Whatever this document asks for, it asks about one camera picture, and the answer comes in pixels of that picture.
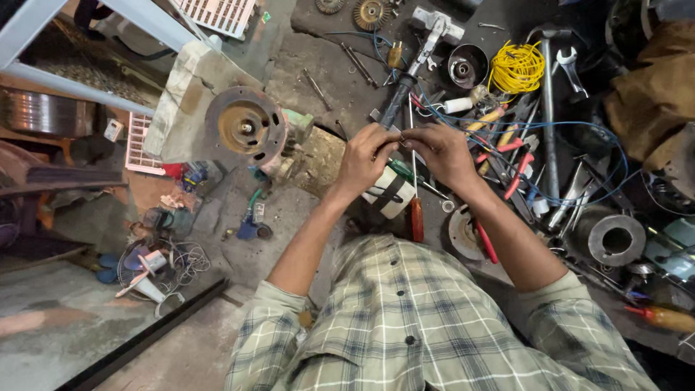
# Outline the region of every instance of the hand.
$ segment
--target hand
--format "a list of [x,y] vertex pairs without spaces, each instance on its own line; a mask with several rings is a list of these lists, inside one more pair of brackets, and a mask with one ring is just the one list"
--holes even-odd
[[398,149],[398,140],[400,132],[385,131],[377,123],[362,128],[345,146],[338,179],[327,198],[347,207],[382,176],[389,155]]
[[415,150],[423,157],[437,180],[464,200],[481,182],[462,131],[445,125],[428,124],[404,131],[403,138],[406,148]]

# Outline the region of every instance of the cloth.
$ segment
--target cloth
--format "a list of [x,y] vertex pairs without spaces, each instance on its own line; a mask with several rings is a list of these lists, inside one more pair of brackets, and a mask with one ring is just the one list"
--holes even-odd
[[603,104],[627,154],[644,161],[695,120],[695,20],[660,24],[637,61],[647,66],[611,80]]
[[304,298],[259,286],[226,390],[657,389],[571,272],[522,297],[535,349],[445,252],[366,237],[338,252],[332,277],[301,343]]

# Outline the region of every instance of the person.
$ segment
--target person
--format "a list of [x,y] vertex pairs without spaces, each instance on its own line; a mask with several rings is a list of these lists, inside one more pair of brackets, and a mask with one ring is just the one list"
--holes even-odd
[[[400,137],[479,219],[528,309],[527,346],[453,256],[392,235],[346,245],[311,330],[298,313],[329,233],[381,176]],[[443,125],[372,124],[287,246],[238,331],[225,389],[656,390],[587,289],[480,178]]]

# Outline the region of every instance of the shirt sleeve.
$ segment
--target shirt sleeve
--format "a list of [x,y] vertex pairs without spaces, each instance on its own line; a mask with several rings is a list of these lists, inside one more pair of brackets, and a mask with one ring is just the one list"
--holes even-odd
[[658,390],[572,272],[522,294],[536,349],[604,390]]
[[225,391],[269,390],[297,350],[305,298],[261,281],[239,328]]

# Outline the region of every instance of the brown sack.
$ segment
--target brown sack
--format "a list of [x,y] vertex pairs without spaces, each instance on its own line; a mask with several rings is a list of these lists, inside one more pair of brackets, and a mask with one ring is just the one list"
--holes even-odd
[[603,104],[627,154],[644,161],[695,120],[695,21],[659,25],[637,59],[648,66],[611,80]]

